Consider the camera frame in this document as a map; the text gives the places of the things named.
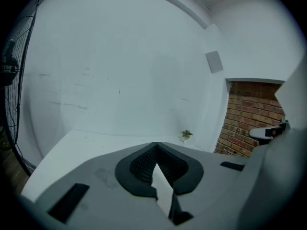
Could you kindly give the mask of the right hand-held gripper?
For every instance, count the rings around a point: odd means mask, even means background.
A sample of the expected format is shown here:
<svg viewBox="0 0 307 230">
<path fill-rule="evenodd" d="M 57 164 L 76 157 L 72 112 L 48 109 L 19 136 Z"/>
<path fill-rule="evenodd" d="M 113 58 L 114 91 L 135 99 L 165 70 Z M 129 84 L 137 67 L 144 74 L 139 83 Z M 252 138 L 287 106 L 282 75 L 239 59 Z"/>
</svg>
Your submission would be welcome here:
<svg viewBox="0 0 307 230">
<path fill-rule="evenodd" d="M 276 92 L 289 129 L 267 146 L 238 230 L 300 230 L 307 205 L 307 56 Z"/>
</svg>

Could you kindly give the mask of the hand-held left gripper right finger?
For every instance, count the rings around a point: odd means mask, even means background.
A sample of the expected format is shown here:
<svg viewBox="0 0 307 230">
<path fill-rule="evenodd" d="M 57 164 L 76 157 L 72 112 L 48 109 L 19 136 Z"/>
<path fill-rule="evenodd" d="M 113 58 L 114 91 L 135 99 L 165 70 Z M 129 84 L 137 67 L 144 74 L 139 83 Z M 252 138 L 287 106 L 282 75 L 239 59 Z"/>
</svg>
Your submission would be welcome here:
<svg viewBox="0 0 307 230">
<path fill-rule="evenodd" d="M 175 146 L 156 145 L 164 175 L 157 185 L 156 230 L 236 230 L 248 191 L 249 160 Z"/>
</svg>

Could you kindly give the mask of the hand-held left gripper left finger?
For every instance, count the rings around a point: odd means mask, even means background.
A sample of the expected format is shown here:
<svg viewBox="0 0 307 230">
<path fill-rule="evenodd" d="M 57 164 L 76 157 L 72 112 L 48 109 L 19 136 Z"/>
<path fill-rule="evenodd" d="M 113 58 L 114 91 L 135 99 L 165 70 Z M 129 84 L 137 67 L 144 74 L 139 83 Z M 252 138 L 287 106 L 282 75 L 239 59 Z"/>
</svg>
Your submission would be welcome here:
<svg viewBox="0 0 307 230">
<path fill-rule="evenodd" d="M 35 204 L 76 230 L 167 230 L 152 187 L 156 144 L 87 160 L 50 185 Z"/>
</svg>

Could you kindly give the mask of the small green potted plant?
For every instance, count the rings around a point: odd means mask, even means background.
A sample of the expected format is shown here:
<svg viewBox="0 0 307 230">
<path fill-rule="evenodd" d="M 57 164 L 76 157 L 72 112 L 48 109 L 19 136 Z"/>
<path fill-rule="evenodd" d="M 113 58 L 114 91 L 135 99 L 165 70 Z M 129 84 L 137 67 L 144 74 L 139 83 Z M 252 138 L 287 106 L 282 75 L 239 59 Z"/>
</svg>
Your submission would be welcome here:
<svg viewBox="0 0 307 230">
<path fill-rule="evenodd" d="M 183 141 L 186 141 L 186 140 L 190 139 L 191 136 L 193 136 L 193 134 L 189 130 L 187 130 L 187 129 L 181 131 L 180 133 L 181 133 L 181 139 Z"/>
</svg>

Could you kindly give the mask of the grey wall panel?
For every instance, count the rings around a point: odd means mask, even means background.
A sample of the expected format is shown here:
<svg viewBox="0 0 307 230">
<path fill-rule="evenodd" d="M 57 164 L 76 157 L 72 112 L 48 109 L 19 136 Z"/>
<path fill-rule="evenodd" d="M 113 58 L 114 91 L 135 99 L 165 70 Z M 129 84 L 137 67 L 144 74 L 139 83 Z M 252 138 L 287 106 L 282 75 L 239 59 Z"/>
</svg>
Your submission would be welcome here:
<svg viewBox="0 0 307 230">
<path fill-rule="evenodd" d="M 205 56 L 212 74 L 224 70 L 218 51 L 208 52 Z"/>
</svg>

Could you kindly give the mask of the black pedestal fan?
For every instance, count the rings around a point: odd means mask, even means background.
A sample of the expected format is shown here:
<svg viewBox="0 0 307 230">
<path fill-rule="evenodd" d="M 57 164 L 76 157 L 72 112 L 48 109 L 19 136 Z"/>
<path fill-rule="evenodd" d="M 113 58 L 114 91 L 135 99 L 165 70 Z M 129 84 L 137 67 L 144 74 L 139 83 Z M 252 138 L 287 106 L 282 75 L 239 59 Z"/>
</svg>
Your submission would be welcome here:
<svg viewBox="0 0 307 230">
<path fill-rule="evenodd" d="M 18 15 L 0 57 L 0 121 L 17 161 L 28 176 L 31 173 L 19 151 L 17 138 L 24 67 L 39 4 L 40 0 L 30 0 Z"/>
</svg>

